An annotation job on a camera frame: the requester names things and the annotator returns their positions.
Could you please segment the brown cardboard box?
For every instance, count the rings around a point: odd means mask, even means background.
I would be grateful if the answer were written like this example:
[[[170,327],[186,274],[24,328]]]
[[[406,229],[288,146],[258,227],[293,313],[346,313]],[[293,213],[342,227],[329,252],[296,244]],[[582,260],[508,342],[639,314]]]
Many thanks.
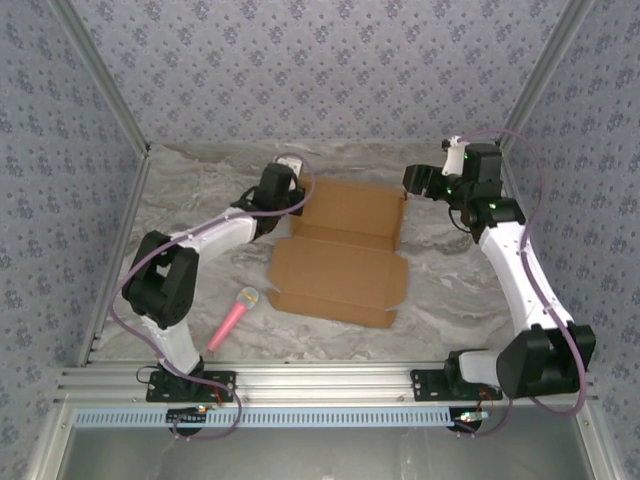
[[[386,329],[408,289],[397,252],[407,206],[401,186],[305,175],[314,190],[275,244],[268,299],[279,311]]]

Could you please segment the pink toy microphone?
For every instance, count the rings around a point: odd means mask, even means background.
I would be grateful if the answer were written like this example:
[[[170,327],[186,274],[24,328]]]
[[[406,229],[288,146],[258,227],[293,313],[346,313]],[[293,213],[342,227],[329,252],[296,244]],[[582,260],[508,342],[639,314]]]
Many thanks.
[[[258,303],[259,292],[254,287],[244,287],[237,295],[231,310],[207,344],[209,352],[215,352],[240,319]]]

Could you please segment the small circuit board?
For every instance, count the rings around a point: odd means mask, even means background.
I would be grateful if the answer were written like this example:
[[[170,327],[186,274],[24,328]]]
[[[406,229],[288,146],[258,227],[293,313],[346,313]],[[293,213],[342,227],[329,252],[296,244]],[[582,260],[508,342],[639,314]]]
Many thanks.
[[[203,424],[207,418],[207,408],[202,406],[170,408],[165,414],[166,424]]]
[[[477,430],[490,417],[487,411],[467,408],[452,408],[450,415],[453,425],[463,430]]]

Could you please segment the grey metal lower panel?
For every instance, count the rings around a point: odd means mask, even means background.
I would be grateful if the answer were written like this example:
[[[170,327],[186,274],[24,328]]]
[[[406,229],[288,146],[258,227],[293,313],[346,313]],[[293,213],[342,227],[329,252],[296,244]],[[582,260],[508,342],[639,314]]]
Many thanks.
[[[291,409],[253,409],[250,423],[214,441],[178,441],[142,408],[55,410],[25,480],[627,480],[594,409],[573,419],[516,407],[487,437],[392,425],[320,427]]]

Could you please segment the aluminium side rail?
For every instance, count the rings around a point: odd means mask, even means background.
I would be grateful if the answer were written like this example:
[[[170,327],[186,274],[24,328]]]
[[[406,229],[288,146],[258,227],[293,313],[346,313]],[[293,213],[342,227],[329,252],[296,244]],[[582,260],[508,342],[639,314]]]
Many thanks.
[[[521,207],[525,223],[501,223],[485,232],[482,251],[490,259],[500,281],[510,308],[514,333],[518,335],[534,326],[559,333],[561,343],[568,350],[568,358],[582,371],[583,361],[576,340],[569,332],[575,324],[574,319],[558,299],[532,244],[539,209],[525,205],[509,158],[504,160],[503,173],[506,191]]]
[[[142,197],[144,185],[149,171],[149,151],[145,151],[141,157],[139,166],[133,180],[120,226],[115,237],[115,242],[110,253],[107,270],[101,287],[96,297],[88,328],[77,359],[78,367],[86,367],[89,363],[92,347],[96,336],[101,333],[108,315],[109,300],[119,278],[119,272],[125,256],[125,248],[136,213]]]

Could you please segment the aluminium frame post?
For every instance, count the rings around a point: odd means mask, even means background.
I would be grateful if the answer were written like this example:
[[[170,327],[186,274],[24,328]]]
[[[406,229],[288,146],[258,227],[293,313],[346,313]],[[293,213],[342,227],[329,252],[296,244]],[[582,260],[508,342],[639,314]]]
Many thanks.
[[[125,136],[141,156],[148,142],[71,0],[47,0]]]
[[[504,129],[522,132],[594,3],[595,0],[567,0],[507,118]]]

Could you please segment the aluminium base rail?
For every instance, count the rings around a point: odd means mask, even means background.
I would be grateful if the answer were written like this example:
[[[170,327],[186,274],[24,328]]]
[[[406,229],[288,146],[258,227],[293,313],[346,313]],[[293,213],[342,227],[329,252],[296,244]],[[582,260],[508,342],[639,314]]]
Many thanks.
[[[234,371],[236,393],[249,407],[394,406],[414,401],[410,373],[439,370],[439,362],[209,362],[209,370]],[[67,368],[54,401],[76,405],[145,402],[150,371],[140,363],[98,361]]]

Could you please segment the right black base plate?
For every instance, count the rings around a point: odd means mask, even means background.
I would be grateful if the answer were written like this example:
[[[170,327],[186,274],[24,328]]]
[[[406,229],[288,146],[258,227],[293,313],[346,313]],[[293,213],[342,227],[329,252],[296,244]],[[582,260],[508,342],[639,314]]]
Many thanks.
[[[501,391],[486,384],[468,383],[444,369],[414,369],[410,379],[416,402],[503,399]]]

